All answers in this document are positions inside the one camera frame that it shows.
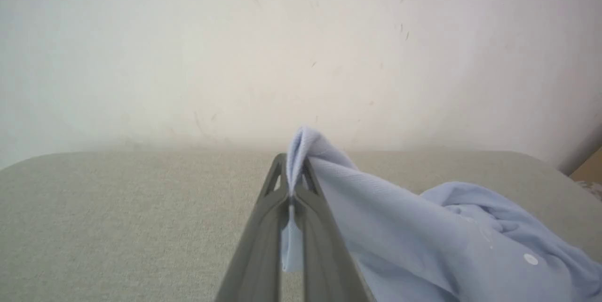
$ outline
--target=fabric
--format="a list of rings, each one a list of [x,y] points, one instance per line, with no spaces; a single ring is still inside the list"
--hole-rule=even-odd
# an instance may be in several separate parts
[[[310,128],[290,145],[291,188],[305,156],[380,302],[602,301],[602,265],[497,193],[455,182],[415,195],[362,173]],[[301,270],[292,224],[282,255],[285,270]]]

